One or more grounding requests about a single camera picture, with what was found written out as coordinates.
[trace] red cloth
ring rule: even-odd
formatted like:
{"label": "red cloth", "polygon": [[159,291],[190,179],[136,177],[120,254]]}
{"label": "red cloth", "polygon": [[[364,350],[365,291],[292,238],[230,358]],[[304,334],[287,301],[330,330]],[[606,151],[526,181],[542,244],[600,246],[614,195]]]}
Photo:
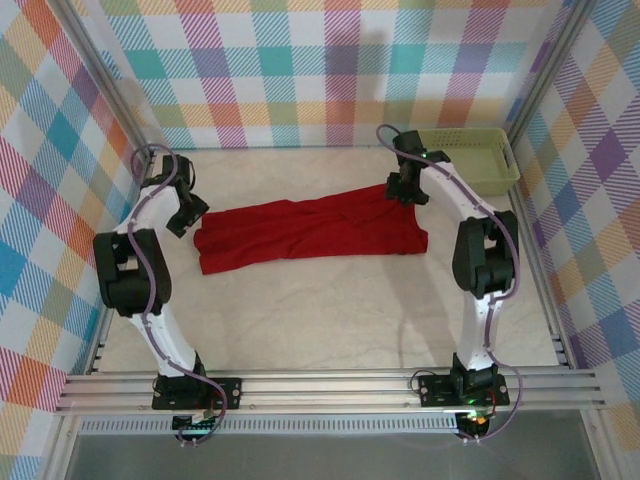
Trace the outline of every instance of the red cloth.
{"label": "red cloth", "polygon": [[385,200],[385,185],[317,200],[277,202],[202,217],[194,237],[203,274],[279,258],[427,251],[413,206]]}

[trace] plastic basket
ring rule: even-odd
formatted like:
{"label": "plastic basket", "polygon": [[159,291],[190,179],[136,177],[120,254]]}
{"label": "plastic basket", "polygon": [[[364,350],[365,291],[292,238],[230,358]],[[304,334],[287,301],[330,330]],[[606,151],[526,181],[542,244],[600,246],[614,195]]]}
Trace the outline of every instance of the plastic basket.
{"label": "plastic basket", "polygon": [[501,128],[418,130],[428,151],[442,150],[478,195],[505,195],[520,178],[507,134]]}

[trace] plaid wall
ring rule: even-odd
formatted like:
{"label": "plaid wall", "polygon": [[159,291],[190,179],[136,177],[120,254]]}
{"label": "plaid wall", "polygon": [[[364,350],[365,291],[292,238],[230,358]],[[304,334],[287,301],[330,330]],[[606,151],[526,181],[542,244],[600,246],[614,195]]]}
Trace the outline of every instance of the plaid wall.
{"label": "plaid wall", "polygon": [[640,0],[599,2],[516,156],[571,347],[640,472]]}
{"label": "plaid wall", "polygon": [[0,479],[35,475],[101,309],[91,242],[131,147],[45,0],[0,0]]}
{"label": "plaid wall", "polygon": [[569,2],[74,3],[150,139],[229,148],[371,145],[383,121],[502,126]]}

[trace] wire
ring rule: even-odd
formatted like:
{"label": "wire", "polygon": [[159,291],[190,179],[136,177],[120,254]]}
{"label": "wire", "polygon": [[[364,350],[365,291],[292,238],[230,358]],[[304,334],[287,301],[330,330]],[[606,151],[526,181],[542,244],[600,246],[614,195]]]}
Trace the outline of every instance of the wire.
{"label": "wire", "polygon": [[420,370],[416,370],[415,372],[413,372],[413,375],[411,375],[411,378],[409,379],[409,390],[411,390],[413,393],[416,393],[418,395],[420,395],[420,390],[415,390],[413,388],[413,381],[416,379],[416,377],[420,372],[427,372],[431,375],[436,375],[435,372],[432,372],[431,370],[425,370],[424,368],[421,368]]}
{"label": "wire", "polygon": [[409,160],[415,160],[416,162],[423,163],[427,165],[429,168],[434,168],[437,172],[444,175],[447,180],[450,180],[458,188],[458,190],[460,190],[460,192],[462,192],[462,194],[465,197],[467,197],[467,199],[471,202],[471,204],[475,207],[476,210],[478,210],[479,212],[489,217],[489,219],[491,219],[491,221],[495,223],[495,225],[502,232],[502,235],[504,236],[509,246],[509,251],[511,252],[511,257],[513,258],[513,266],[514,266],[513,286],[504,295],[498,295],[498,296],[492,295],[491,299],[489,300],[489,311],[487,312],[487,319],[486,319],[485,330],[484,330],[484,346],[487,349],[487,355],[489,355],[489,358],[491,358],[491,360],[496,365],[498,365],[498,367],[508,368],[512,370],[513,373],[515,373],[515,376],[518,379],[518,397],[516,398],[516,403],[513,409],[511,410],[511,412],[509,413],[509,417],[507,418],[507,420],[495,431],[489,433],[488,435],[485,435],[482,438],[489,439],[489,438],[495,437],[498,433],[503,431],[507,427],[507,425],[509,425],[509,423],[511,423],[511,421],[513,420],[513,417],[515,417],[517,411],[520,409],[520,406],[522,405],[522,393],[524,390],[524,381],[523,381],[522,375],[520,374],[520,371],[515,367],[512,367],[510,365],[500,362],[496,358],[496,356],[493,354],[492,347],[491,347],[491,323],[493,321],[495,306],[498,302],[508,300],[511,297],[513,297],[518,291],[518,288],[520,287],[520,260],[518,257],[518,250],[516,249],[515,242],[513,238],[511,238],[511,234],[507,230],[507,227],[504,226],[504,224],[493,212],[485,208],[476,199],[475,194],[473,193],[473,191],[470,189],[469,186],[467,186],[464,182],[460,181],[460,179],[458,179],[456,176],[451,175],[447,170],[442,168],[437,163],[434,163],[427,158],[419,157],[417,155],[412,155],[410,153],[406,153],[395,148],[393,145],[387,142],[384,138],[382,138],[381,132],[385,128],[393,130],[397,134],[400,134],[400,131],[393,125],[389,125],[387,123],[378,125],[378,128],[376,128],[376,138],[378,139],[378,141],[383,147],[395,153],[396,155],[400,155],[401,157],[408,158]]}
{"label": "wire", "polygon": [[496,414],[496,407],[498,406],[498,401],[496,400],[496,394],[493,393],[493,390],[489,390],[489,395],[491,395],[491,403],[493,404],[493,408],[491,409],[491,417]]}
{"label": "wire", "polygon": [[189,191],[193,190],[193,187],[196,186],[196,168],[193,166],[193,162],[189,160],[189,166],[191,167],[191,173],[193,173],[193,179],[191,180],[191,184],[189,184]]}
{"label": "wire", "polygon": [[135,225],[137,223],[138,216],[140,215],[140,212],[142,212],[142,209],[145,207],[145,205],[153,197],[155,197],[158,193],[160,193],[161,190],[166,188],[169,185],[169,183],[171,183],[171,181],[174,179],[176,174],[178,173],[178,158],[177,158],[175,152],[173,150],[171,150],[169,147],[166,147],[166,146],[161,145],[159,143],[148,143],[148,144],[143,145],[143,146],[137,148],[136,150],[134,150],[133,153],[131,154],[132,170],[134,168],[133,167],[133,165],[134,165],[133,162],[134,162],[134,160],[136,158],[136,155],[139,152],[141,152],[143,149],[151,149],[151,148],[157,148],[157,149],[164,150],[169,155],[171,155],[171,158],[173,159],[173,170],[171,171],[171,174],[157,188],[155,188],[149,195],[147,195],[146,197],[142,198],[140,200],[140,202],[134,207],[133,212],[131,213],[131,219],[129,220],[129,224],[127,225],[127,238],[129,239],[129,243],[131,243],[131,247],[133,248],[134,252],[138,256],[138,261],[140,263],[142,263],[142,265],[144,266],[144,269],[147,271],[147,276],[149,277],[149,300],[147,301],[147,306],[145,307],[145,309],[144,309],[144,311],[142,312],[142,315],[141,315],[142,325],[144,326],[144,330],[145,330],[145,332],[147,334],[147,337],[149,338],[149,343],[153,346],[153,349],[155,350],[156,354],[163,361],[167,362],[167,365],[169,365],[171,368],[179,371],[180,373],[183,373],[184,375],[187,375],[189,377],[192,377],[192,378],[194,378],[196,380],[199,380],[201,382],[204,382],[204,383],[210,385],[211,387],[213,387],[218,392],[218,394],[222,398],[222,408],[220,410],[220,415],[218,416],[217,421],[213,425],[213,428],[211,428],[211,430],[209,430],[209,432],[207,432],[205,435],[203,435],[202,437],[198,438],[197,440],[193,439],[191,442],[187,442],[182,437],[182,429],[178,430],[178,440],[180,440],[182,446],[192,445],[194,447],[197,447],[197,446],[203,444],[204,442],[206,442],[209,438],[211,438],[213,433],[220,427],[220,424],[224,420],[224,417],[225,417],[225,415],[227,413],[227,406],[228,406],[227,394],[225,393],[224,389],[218,383],[214,382],[210,378],[207,378],[207,377],[205,377],[203,375],[198,375],[197,373],[194,373],[194,372],[182,367],[181,365],[178,365],[173,360],[171,360],[171,358],[169,356],[167,356],[162,351],[162,349],[160,348],[160,345],[158,345],[155,337],[153,336],[153,331],[151,330],[151,322],[149,322],[149,320],[147,318],[149,313],[151,313],[151,309],[153,308],[153,304],[154,304],[154,302],[156,300],[156,292],[157,292],[156,277],[155,277],[155,274],[153,273],[153,269],[151,268],[151,264],[149,263],[149,259],[146,257],[146,255],[144,254],[144,252],[140,248],[140,245],[138,245],[138,242],[136,241],[135,236],[133,235],[133,229],[134,229],[134,227],[135,227]]}

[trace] vented panel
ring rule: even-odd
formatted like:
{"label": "vented panel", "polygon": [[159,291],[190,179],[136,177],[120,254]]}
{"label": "vented panel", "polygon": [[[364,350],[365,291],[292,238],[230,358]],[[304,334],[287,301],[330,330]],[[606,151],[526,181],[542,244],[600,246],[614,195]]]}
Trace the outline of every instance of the vented panel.
{"label": "vented panel", "polygon": [[[375,433],[451,433],[457,431],[455,414],[412,413],[387,415],[228,415],[217,433],[269,435],[348,435]],[[110,419],[87,417],[80,435],[169,434],[169,415],[139,415]]]}

